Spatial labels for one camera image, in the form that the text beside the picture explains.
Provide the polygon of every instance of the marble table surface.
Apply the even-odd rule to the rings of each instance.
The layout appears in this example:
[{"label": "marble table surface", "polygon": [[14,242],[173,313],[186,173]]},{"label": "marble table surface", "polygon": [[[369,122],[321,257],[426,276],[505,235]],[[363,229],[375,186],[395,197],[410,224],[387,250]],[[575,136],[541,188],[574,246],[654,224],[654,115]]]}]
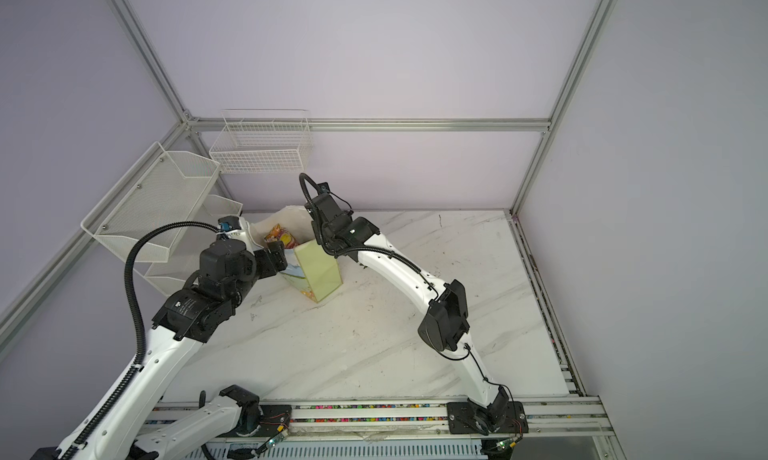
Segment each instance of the marble table surface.
[{"label": "marble table surface", "polygon": [[[470,331],[496,382],[516,397],[568,394],[503,211],[359,215],[421,268],[465,285]],[[257,282],[162,401],[232,384],[264,399],[460,396],[452,364],[416,333],[416,307],[372,270],[339,262],[344,284],[320,303],[280,276]]]}]

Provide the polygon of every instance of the wire mesh basket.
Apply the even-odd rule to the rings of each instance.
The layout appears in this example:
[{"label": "wire mesh basket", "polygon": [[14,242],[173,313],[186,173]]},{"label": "wire mesh basket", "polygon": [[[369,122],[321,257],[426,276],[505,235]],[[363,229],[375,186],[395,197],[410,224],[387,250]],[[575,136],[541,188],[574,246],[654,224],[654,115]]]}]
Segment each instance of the wire mesh basket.
[{"label": "wire mesh basket", "polygon": [[[166,151],[159,144],[150,150],[154,161],[110,214],[100,217],[96,224],[97,205],[81,223],[83,230],[122,261],[145,234],[193,218],[219,174],[219,163],[210,158],[187,151]],[[156,236],[141,248],[136,261],[168,262],[185,233],[183,228]]]},{"label": "wire mesh basket", "polygon": [[302,172],[312,153],[306,110],[222,110],[210,157],[226,174]]},{"label": "wire mesh basket", "polygon": [[[240,215],[243,204],[218,195],[208,195],[194,219],[218,225],[218,219],[227,215]],[[163,295],[170,296],[184,286],[189,276],[200,268],[200,252],[214,241],[213,232],[190,228],[179,241],[168,262],[152,263],[145,272],[138,272]]]}]

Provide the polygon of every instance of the lavender wall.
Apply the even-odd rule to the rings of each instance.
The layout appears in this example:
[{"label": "lavender wall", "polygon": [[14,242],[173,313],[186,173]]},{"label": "lavender wall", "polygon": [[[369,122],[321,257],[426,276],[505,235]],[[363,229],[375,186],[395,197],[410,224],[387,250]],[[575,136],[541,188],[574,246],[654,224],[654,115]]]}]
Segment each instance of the lavender wall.
[{"label": "lavender wall", "polygon": [[630,459],[765,458],[768,0],[619,0],[522,222]]},{"label": "lavender wall", "polygon": [[[203,132],[212,145],[217,133]],[[357,210],[509,208],[537,132],[316,132],[307,173]],[[297,174],[222,175],[244,210],[303,205]]]},{"label": "lavender wall", "polygon": [[0,15],[1,312],[174,116],[105,0]]},{"label": "lavender wall", "polygon": [[[175,119],[105,0],[0,0],[0,45],[2,311]],[[0,363],[2,456],[57,445],[133,348],[122,265],[96,246]]]},{"label": "lavender wall", "polygon": [[130,1],[194,114],[314,118],[546,118],[597,2]]}]

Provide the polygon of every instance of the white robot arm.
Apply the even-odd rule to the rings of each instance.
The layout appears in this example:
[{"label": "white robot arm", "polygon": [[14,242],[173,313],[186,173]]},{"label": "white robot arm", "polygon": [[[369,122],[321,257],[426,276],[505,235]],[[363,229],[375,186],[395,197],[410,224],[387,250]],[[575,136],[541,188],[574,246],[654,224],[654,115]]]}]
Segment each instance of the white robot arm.
[{"label": "white robot arm", "polygon": [[[317,196],[310,196],[306,182],[315,188]],[[315,184],[305,174],[301,174],[300,184],[316,240],[324,251],[336,257],[350,256],[381,274],[424,315],[419,336],[439,355],[452,361],[466,390],[468,401],[453,403],[455,417],[467,428],[465,432],[508,432],[503,429],[508,427],[508,418],[514,418],[517,411],[522,414],[522,406],[513,404],[508,389],[485,376],[487,369],[469,333],[464,286],[457,280],[446,283],[421,270],[367,219],[353,219],[351,210],[342,211],[327,184]],[[276,416],[281,422],[276,428],[263,425],[263,418],[272,417],[264,416],[258,396],[238,386],[222,390],[186,418],[137,437],[171,380],[218,325],[235,314],[253,284],[286,268],[281,242],[255,250],[244,218],[228,216],[219,222],[219,228],[197,222],[162,226],[136,243],[126,262],[125,279],[137,327],[137,355],[85,421],[58,448],[41,448],[32,460],[177,460],[225,433],[270,437],[261,452],[252,452],[257,455],[284,438],[290,406],[270,406],[277,408]],[[153,236],[185,226],[215,231],[216,241],[200,254],[200,269],[183,289],[168,297],[153,317],[152,328],[144,334],[138,304],[134,310],[133,262],[141,246]],[[517,425],[522,436],[524,428]],[[248,452],[242,455],[251,458]]]}]

